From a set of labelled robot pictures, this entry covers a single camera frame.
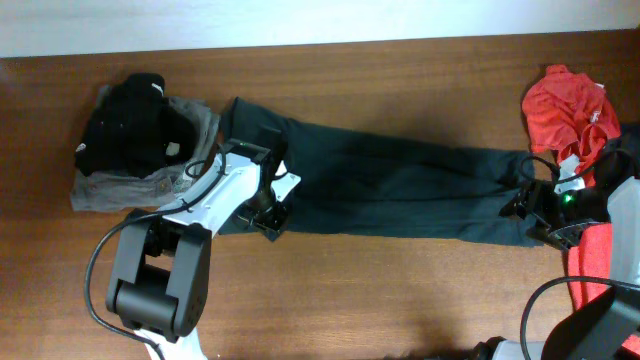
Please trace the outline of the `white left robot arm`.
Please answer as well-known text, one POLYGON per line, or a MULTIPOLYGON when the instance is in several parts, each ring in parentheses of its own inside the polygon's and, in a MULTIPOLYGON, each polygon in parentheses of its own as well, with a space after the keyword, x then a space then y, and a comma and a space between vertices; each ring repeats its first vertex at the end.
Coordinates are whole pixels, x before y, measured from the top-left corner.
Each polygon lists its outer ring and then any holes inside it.
POLYGON ((300 177, 286 168, 281 131, 231 138, 182 196, 155 212, 133 210, 111 229, 120 236, 106 308, 118 333, 153 359, 201 359, 196 325, 208 296, 212 239, 230 219, 274 241, 285 230, 285 200, 300 177))

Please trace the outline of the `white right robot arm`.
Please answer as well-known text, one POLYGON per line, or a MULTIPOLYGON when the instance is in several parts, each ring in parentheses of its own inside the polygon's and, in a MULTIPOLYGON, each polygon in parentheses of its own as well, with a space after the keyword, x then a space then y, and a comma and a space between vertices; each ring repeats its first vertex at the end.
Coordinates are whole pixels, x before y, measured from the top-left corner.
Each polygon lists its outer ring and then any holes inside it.
POLYGON ((639 334, 639 142, 626 135, 609 141, 588 167, 595 185, 578 189, 573 178, 553 167, 550 181, 531 179, 500 211, 501 216, 536 219, 529 236, 558 250, 579 244, 583 233, 601 224, 612 227, 610 270, 602 276, 552 279, 529 297, 521 315, 519 338, 480 342, 474 359, 636 359, 625 342, 639 334), (536 300, 565 284, 598 284, 605 291, 558 323, 543 342, 528 342, 529 315, 536 300))

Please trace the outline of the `dark green Nike t-shirt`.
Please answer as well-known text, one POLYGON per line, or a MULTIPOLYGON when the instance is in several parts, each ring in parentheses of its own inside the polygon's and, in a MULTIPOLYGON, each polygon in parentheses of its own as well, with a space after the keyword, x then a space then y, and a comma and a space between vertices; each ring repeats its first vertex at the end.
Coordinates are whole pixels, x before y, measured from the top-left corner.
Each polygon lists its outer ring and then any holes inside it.
POLYGON ((522 151, 448 147, 304 123, 236 98, 221 116, 225 138, 257 143, 264 128, 288 143, 301 181, 288 195, 288 230, 459 239, 535 247, 534 221, 500 216, 524 179, 522 151))

